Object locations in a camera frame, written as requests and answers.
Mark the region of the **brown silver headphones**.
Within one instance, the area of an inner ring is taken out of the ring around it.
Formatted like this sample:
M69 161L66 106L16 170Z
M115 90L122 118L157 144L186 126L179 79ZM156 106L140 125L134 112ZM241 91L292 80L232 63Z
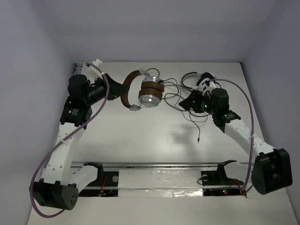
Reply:
M132 105L128 99L128 92L133 80L139 76L144 76L138 94L139 105ZM148 71L143 69L132 71L125 78L123 85L127 88L127 91L121 95L120 99L123 106L131 111L139 111L143 107L152 108L158 106L161 103L165 91L163 80L158 76L151 76Z

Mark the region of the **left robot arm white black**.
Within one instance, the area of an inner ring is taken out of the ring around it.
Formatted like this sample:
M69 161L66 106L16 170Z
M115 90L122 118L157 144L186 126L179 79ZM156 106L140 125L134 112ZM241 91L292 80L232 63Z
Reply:
M72 76L67 87L69 96L60 118L56 145L46 156L46 164L38 181L30 185L30 197L40 206L61 210L72 210L79 193L89 184L99 185L104 181L101 163L86 162L77 172L71 164L77 145L89 122L97 116L92 105L102 100L114 100L129 88L114 81L108 74L98 77L94 83L85 75Z

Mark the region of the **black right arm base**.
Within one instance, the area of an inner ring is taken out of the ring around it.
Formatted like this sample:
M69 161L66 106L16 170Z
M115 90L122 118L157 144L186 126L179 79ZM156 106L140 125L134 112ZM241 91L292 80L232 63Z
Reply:
M201 171L197 183L203 187L203 196L245 195L242 189L244 182L228 177L225 172L225 167L233 163L236 160L227 160L219 163L215 170Z

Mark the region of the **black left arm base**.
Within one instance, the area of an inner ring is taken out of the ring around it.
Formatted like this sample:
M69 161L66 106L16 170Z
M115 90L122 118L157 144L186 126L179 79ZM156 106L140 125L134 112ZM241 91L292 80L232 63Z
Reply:
M86 162L83 166L97 168L97 178L79 193L80 197L118 197L119 171L106 171L96 162Z

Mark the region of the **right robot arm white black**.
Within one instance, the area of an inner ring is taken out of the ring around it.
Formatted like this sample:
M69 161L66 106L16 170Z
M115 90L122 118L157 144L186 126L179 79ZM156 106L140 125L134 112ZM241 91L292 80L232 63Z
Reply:
M179 106L186 111L207 113L224 134L231 137L248 155L249 162L243 187L251 182L262 195L286 188L293 183L290 155L285 149L276 149L254 134L241 117L230 110L229 95L225 89L215 88L206 96L193 90Z

